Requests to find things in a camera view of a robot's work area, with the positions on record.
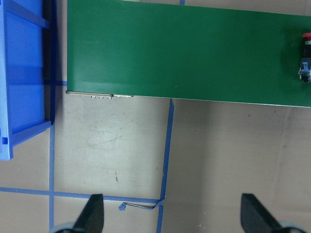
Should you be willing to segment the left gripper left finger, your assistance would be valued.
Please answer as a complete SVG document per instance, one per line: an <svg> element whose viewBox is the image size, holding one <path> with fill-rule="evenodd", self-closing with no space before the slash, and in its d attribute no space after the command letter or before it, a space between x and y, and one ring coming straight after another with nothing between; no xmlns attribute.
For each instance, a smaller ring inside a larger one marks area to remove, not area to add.
<svg viewBox="0 0 311 233"><path fill-rule="evenodd" d="M102 194L90 196L74 223L73 231L102 231L104 227L104 200Z"/></svg>

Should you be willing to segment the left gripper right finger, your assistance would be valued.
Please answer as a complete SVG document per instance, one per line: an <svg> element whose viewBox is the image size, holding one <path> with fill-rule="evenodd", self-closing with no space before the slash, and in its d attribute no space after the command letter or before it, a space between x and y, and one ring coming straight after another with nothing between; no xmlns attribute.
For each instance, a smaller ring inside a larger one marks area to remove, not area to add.
<svg viewBox="0 0 311 233"><path fill-rule="evenodd" d="M283 227L254 194L243 193L240 221L245 233L277 233Z"/></svg>

